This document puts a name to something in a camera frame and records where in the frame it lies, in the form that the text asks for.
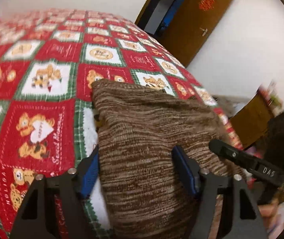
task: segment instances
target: bedsheet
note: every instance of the bedsheet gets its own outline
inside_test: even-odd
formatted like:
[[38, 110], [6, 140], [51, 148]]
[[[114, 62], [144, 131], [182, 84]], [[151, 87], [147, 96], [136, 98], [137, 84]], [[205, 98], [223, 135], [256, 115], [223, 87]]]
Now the bedsheet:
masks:
[[[119, 15], [49, 9], [0, 22], [0, 237], [7, 238], [36, 174], [76, 167], [98, 143], [91, 84], [108, 78], [211, 107], [232, 144], [238, 136], [216, 101], [157, 40]], [[56, 200], [62, 237], [66, 227]], [[112, 226], [97, 181], [83, 202], [98, 238]]]

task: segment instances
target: brown knitted fabric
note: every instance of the brown knitted fabric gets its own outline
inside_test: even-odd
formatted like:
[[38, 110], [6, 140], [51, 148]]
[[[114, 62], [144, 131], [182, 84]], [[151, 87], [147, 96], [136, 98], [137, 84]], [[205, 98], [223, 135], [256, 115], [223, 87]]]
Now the brown knitted fabric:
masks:
[[[139, 85], [103, 79], [92, 87], [94, 105], [104, 121], [98, 131], [100, 179], [115, 234], [181, 238], [196, 201], [178, 180], [171, 150], [181, 145], [201, 167], [232, 175], [208, 149], [211, 139], [228, 141], [219, 118], [196, 100]], [[215, 217], [212, 230], [218, 222]]]

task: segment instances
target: silver rivet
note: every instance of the silver rivet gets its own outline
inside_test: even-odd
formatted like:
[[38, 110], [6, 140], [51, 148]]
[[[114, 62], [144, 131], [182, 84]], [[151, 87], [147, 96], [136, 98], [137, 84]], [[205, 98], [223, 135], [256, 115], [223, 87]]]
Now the silver rivet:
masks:
[[43, 179], [43, 174], [38, 174], [37, 176], [36, 176], [36, 180], [37, 181], [41, 181], [42, 179]]
[[75, 174], [76, 173], [76, 168], [70, 168], [69, 170], [67, 170], [68, 174]]
[[235, 174], [234, 175], [234, 179], [237, 180], [237, 181], [240, 181], [241, 180], [241, 176], [239, 174]]
[[208, 175], [210, 173], [210, 170], [208, 170], [207, 168], [202, 168], [200, 172], [201, 174]]

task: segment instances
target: door handle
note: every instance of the door handle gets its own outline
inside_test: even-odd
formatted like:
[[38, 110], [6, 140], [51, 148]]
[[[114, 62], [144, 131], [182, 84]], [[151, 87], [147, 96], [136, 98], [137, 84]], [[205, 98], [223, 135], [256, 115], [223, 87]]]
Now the door handle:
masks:
[[200, 28], [201, 31], [203, 31], [203, 34], [202, 34], [202, 37], [204, 37], [206, 35], [206, 33], [208, 32], [208, 29], [203, 29], [203, 28]]

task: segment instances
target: door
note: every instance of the door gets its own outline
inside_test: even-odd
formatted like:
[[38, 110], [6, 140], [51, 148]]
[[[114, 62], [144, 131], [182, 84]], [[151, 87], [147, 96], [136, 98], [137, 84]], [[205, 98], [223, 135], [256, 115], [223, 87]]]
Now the door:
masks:
[[232, 0], [184, 0], [159, 42], [188, 66]]

